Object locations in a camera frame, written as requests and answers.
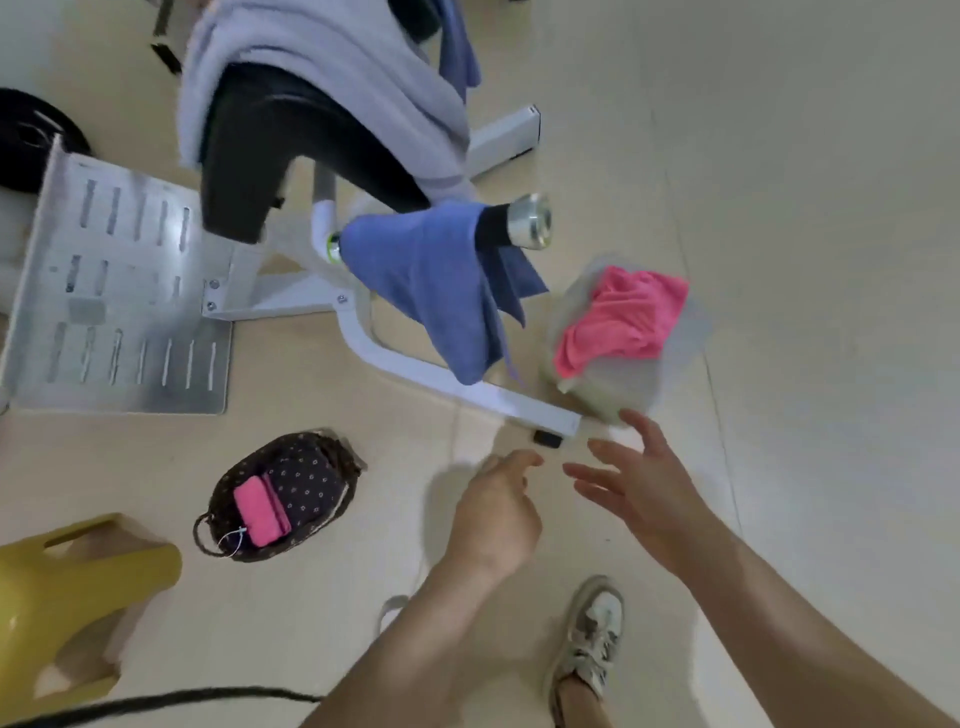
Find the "gray sweater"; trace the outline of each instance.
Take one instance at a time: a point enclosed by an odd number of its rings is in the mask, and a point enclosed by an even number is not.
[[[183,64],[177,130],[185,165],[199,164],[210,100],[233,62],[276,66],[327,93],[432,203],[475,199],[464,170],[464,103],[400,28],[387,0],[215,0]]]

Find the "black rubber foot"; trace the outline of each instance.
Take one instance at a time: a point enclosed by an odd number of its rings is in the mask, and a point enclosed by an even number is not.
[[[545,448],[557,449],[564,443],[564,438],[555,435],[553,432],[547,432],[545,429],[539,429],[534,432],[534,442],[537,445],[543,445]]]

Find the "right hand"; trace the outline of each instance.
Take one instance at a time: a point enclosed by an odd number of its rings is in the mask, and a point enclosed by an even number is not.
[[[606,508],[624,523],[661,566],[681,579],[693,567],[696,545],[727,527],[697,493],[684,464],[667,444],[660,426],[634,410],[620,419],[643,438],[643,452],[609,440],[588,447],[615,471],[565,463],[577,493]]]

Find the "metal pedal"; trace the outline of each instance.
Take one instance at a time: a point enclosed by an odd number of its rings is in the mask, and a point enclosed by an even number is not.
[[[11,404],[220,414],[232,323],[203,316],[232,243],[200,198],[98,159],[51,152],[0,357]]]

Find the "pink cloth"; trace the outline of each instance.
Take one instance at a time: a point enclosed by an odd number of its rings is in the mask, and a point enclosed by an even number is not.
[[[564,331],[553,358],[564,379],[580,375],[598,356],[656,359],[684,309],[690,284],[652,271],[606,268],[593,303]]]
[[[247,478],[233,489],[233,499],[254,546],[272,544],[290,533],[290,519],[266,475]]]

